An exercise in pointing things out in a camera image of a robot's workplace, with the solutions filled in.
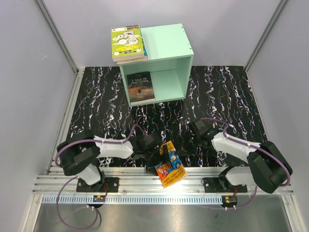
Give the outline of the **blue 26-Storey Treehouse book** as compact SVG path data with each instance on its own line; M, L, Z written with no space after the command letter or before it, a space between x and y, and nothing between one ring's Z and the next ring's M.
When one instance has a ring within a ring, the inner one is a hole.
M147 51L146 51L146 48L145 48L145 44L144 44L142 32L140 32L140 34L141 34L141 41L142 41L143 52L144 52L144 58L143 58L143 60L144 60L144 61L147 61L147 60L148 60L148 55L147 55Z

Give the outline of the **dark Tale of Two Cities book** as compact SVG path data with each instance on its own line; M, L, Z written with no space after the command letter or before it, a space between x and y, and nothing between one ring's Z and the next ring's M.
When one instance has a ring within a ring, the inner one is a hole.
M131 103L155 99L150 72L134 73L127 76L128 94Z

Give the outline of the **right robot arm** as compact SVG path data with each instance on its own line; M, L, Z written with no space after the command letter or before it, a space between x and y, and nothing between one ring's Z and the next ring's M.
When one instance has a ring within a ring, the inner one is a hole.
M250 142L229 135L226 124L222 131L206 123L206 118L189 123L178 155L193 156L198 149L222 152L245 162L245 167L227 167L213 181L204 184L223 192L244 186L256 186L265 193L290 184L293 170L282 153L271 141Z

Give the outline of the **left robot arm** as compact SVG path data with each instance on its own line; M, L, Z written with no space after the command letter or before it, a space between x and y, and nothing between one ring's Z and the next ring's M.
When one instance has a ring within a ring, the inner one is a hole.
M93 191L103 189L105 174L99 169L100 158L144 159L146 171L155 174L155 167L170 163L168 147L155 133L129 136L126 139L104 139L90 131L79 133L56 148L56 166L66 176L77 176Z

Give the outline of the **orange 130-Storey Treehouse book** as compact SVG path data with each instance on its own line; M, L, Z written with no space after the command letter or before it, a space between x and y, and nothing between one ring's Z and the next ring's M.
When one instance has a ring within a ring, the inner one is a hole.
M183 179L186 179L188 175L172 141L168 141L161 145L161 155L163 155L163 145L168 146L172 168L168 167L166 164L162 164L160 166L157 166L156 170L163 188L167 188Z

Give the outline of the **lime green book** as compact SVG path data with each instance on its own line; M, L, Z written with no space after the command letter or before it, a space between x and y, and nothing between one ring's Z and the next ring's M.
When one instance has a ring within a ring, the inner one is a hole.
M144 56L139 25L111 28L111 43L113 61L124 61Z

